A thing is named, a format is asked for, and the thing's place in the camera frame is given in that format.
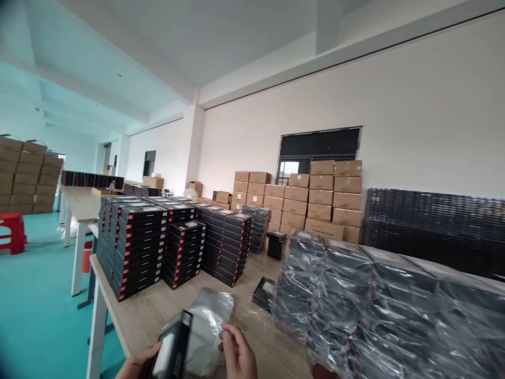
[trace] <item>white wall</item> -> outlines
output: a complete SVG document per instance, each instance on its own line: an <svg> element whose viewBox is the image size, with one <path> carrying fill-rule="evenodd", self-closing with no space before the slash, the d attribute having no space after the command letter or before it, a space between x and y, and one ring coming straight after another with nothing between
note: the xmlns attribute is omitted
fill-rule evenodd
<svg viewBox="0 0 505 379"><path fill-rule="evenodd" d="M283 134L363 125L365 188L504 198L504 36L502 13L206 111L203 195L274 173Z"/></svg>

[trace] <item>ceiling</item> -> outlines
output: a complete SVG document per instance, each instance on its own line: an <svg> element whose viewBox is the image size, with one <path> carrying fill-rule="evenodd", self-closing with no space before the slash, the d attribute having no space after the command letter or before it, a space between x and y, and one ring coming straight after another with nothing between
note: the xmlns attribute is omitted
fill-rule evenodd
<svg viewBox="0 0 505 379"><path fill-rule="evenodd" d="M338 32L346 20L349 40L359 40L360 28L392 28L402 15L389 20L388 7L401 1L11 0L0 12L0 108L11 114L19 105L20 124L106 142L180 115L203 90L225 91L232 73L244 71L246 83L289 68L300 41L310 41L303 59L315 62L345 45ZM405 19L475 1L425 0L423 12L418 5ZM382 25L374 29L375 19Z"/></svg>

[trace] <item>ceiling beam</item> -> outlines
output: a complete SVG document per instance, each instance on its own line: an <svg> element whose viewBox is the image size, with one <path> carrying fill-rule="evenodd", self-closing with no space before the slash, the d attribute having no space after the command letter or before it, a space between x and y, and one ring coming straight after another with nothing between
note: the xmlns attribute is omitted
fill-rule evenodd
<svg viewBox="0 0 505 379"><path fill-rule="evenodd" d="M105 2L95 0L57 0L77 21L127 57L152 78L161 81L185 105L192 104L195 86L146 41L122 23Z"/></svg>

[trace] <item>stack of black trays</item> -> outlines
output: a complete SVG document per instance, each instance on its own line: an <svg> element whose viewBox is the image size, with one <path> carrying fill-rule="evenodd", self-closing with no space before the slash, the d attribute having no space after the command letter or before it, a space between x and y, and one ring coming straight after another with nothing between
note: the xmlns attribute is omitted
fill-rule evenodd
<svg viewBox="0 0 505 379"><path fill-rule="evenodd" d="M473 275L505 276L505 200L371 188L363 243Z"/></svg>
<svg viewBox="0 0 505 379"><path fill-rule="evenodd" d="M169 224L162 278L172 290L199 274L206 228L196 220Z"/></svg>
<svg viewBox="0 0 505 379"><path fill-rule="evenodd" d="M246 264L253 217L200 206L197 219L207 224L202 270L234 287Z"/></svg>

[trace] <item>black product box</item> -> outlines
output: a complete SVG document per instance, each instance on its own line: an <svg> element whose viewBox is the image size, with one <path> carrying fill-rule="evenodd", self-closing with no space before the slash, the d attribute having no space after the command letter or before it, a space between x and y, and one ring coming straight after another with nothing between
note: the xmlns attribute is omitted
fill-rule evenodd
<svg viewBox="0 0 505 379"><path fill-rule="evenodd" d="M168 230L172 234L183 238L198 233L204 233L207 230L207 225L203 222L193 220L186 223L172 223Z"/></svg>

